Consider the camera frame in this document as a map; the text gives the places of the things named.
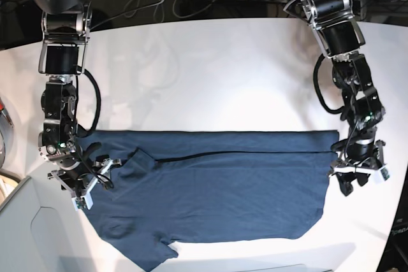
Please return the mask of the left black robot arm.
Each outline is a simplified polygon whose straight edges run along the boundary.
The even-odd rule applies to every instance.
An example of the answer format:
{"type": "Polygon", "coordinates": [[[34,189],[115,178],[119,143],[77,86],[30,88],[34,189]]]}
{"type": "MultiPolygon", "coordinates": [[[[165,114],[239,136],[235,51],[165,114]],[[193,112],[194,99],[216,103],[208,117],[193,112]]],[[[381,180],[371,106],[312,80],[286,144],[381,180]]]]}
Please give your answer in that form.
{"type": "Polygon", "coordinates": [[[386,110],[360,53],[365,38],[354,18],[353,0],[289,0],[284,11],[312,29],[321,49],[312,77],[315,92],[328,113],[340,115],[349,124],[347,138],[331,146],[339,157],[332,162],[329,176],[337,178],[345,196],[353,192],[353,181],[364,186],[375,175],[386,181],[390,176],[383,157],[385,143],[375,138],[386,110]],[[342,94],[344,104],[337,109],[328,107],[318,84],[324,59],[331,60],[331,77],[342,94]]]}

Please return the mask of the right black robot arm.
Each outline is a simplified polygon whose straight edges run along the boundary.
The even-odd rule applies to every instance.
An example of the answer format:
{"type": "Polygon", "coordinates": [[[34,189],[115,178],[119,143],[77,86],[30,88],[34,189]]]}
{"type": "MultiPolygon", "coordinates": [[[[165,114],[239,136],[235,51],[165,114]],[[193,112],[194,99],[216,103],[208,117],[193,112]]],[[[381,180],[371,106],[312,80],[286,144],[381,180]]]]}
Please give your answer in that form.
{"type": "Polygon", "coordinates": [[[112,189],[110,170],[121,165],[120,160],[107,155],[95,161],[91,159],[101,143],[92,143],[87,148],[79,143],[95,132],[101,112],[100,89],[84,68],[90,39],[91,4],[89,0],[34,1],[43,11],[38,71],[48,77],[41,96],[44,120],[38,149],[46,161],[57,166],[48,178],[56,179],[62,190],[69,192],[76,210],[89,210],[93,206],[92,189],[97,184],[112,189]],[[83,128],[77,120],[80,75],[89,79],[96,96],[96,111],[89,129],[83,128]]]}

